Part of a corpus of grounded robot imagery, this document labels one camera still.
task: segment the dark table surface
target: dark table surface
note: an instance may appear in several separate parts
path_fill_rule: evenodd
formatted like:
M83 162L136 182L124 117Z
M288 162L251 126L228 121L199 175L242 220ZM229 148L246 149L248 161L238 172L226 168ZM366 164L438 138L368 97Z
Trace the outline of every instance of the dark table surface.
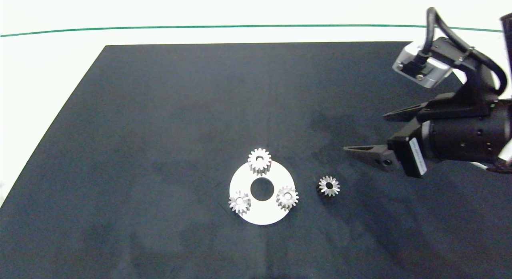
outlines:
M105 47L0 209L0 277L511 277L511 177L442 162L413 179L342 151L384 144L403 124L382 114L460 85L396 74L405 44ZM300 195L267 226L227 204L258 147Z

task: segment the white circular plate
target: white circular plate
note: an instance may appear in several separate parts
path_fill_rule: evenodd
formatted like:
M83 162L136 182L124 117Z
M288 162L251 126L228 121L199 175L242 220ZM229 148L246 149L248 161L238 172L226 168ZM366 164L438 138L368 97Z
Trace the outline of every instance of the white circular plate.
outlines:
M251 194L252 182L257 178L267 178L274 185L274 193L266 201L260 201ZM240 215L245 221L256 225L268 225L275 223L287 215L289 210L278 206L277 194L283 187L295 189L295 183L288 170L276 161L272 161L272 167L267 174L256 175L249 168L249 163L245 163L233 175L229 185L229 196L236 197L235 192L249 194L251 207L246 214Z

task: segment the silver gear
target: silver gear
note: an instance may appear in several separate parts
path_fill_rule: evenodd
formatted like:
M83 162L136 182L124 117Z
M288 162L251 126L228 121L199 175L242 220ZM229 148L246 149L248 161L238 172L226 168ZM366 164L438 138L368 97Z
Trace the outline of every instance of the silver gear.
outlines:
M320 182L318 182L318 188L324 195L331 197L338 194L340 191L340 184L338 181L336 181L335 178L331 176L325 176L320 179Z
M229 208L232 208L236 214L243 215L249 211L251 207L251 198L249 194L238 191L234 197L229 197Z
M295 206L298 203L298 193L295 189L292 189L288 186L281 188L278 191L277 200L278 206L282 209L289 210L291 207Z
M249 162L249 168L253 173L263 175L270 170L272 159L265 149L260 148L251 151L247 162Z

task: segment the gear teeth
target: gear teeth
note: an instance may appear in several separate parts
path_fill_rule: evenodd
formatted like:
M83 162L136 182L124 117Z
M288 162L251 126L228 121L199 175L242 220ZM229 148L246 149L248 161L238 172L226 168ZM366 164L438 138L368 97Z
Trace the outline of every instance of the gear teeth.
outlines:
M251 198L249 198L249 194L238 191L235 192L234 197L229 197L228 203L233 212L242 216L250 210Z
M252 173L263 176L270 171L272 156L269 155L268 151L265 149L258 148L251 151L247 162L249 163L249 170L251 170Z
M327 183L331 183L332 187L328 188ZM334 177L324 176L318 182L318 191L327 197L334 197L340 191L340 184Z
M295 191L295 189L286 186L278 191L276 202L282 210L290 210L293 206L296 206L298 203L298 198L298 193Z

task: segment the gear hole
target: gear hole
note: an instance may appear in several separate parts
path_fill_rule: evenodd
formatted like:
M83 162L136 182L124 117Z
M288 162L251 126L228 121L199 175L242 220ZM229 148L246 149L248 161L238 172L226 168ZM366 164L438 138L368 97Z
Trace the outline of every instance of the gear hole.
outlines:
M274 195L274 184L267 178L257 178L252 181L251 195L258 201L267 201Z

